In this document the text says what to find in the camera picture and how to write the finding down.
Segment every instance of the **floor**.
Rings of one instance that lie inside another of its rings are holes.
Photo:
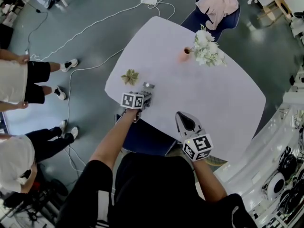
[[[69,6],[52,8],[48,18],[35,31],[30,40],[30,53],[42,57],[55,51],[68,39],[80,32],[86,26],[103,19],[118,11],[137,5],[140,0],[66,0]],[[195,8],[195,0],[165,0],[176,8],[175,15],[170,19],[181,24]],[[43,10],[36,2],[30,3]],[[225,31],[219,40],[220,48],[230,55],[253,78],[266,96],[267,103],[259,129],[271,118],[281,104],[282,96],[290,87],[289,77],[295,75],[300,65],[303,46],[292,37],[288,24],[281,19],[271,27],[265,19],[263,24],[257,21],[260,8],[257,5],[247,5],[247,0],[239,0],[241,17],[238,27]],[[161,17],[172,14],[172,7],[159,6]],[[137,30],[152,16],[158,15],[155,9],[147,9],[141,5],[136,9],[121,13],[86,30],[82,35],[69,42],[62,50],[50,56],[50,61],[65,62],[78,58],[78,68],[88,68],[101,64],[110,55],[124,48]],[[10,50],[24,54],[27,47],[27,36],[44,18],[45,14],[37,14],[26,5],[15,22],[15,31],[10,44]],[[70,124],[80,127],[79,139],[72,144],[84,162],[114,125],[114,113],[119,105],[104,92],[106,80],[111,73],[117,57],[112,58],[100,68],[77,72],[72,78],[70,100]],[[69,90],[69,73],[55,72],[52,74],[50,86],[61,86],[65,92]],[[60,101],[52,95],[46,98],[43,106],[31,105],[26,110],[16,110],[6,113],[9,130],[12,134],[24,134],[42,128],[51,128],[67,118],[67,101]],[[78,169],[83,164],[75,153],[71,156]],[[43,162],[45,172],[61,180],[64,184],[77,178],[76,171],[69,163],[65,152]]]

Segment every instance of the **dried flower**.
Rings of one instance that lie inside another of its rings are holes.
[[[129,83],[130,85],[134,86],[134,84],[138,80],[138,74],[139,73],[136,73],[134,69],[129,69],[127,73],[125,75],[122,75],[121,77],[125,85]]]

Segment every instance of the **vase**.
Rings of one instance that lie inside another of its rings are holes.
[[[178,56],[178,61],[179,62],[185,62],[189,59],[190,57],[190,48],[189,47],[185,47]]]

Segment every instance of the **white t-shirt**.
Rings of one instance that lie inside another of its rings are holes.
[[[21,192],[17,179],[30,169],[35,159],[31,140],[25,135],[0,143],[0,184],[7,190]]]
[[[0,101],[24,101],[27,79],[27,65],[0,60]]]

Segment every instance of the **pink shirt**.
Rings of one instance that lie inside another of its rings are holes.
[[[202,13],[207,13],[211,21],[206,27],[215,30],[222,19],[238,9],[237,0],[199,0],[195,3]]]

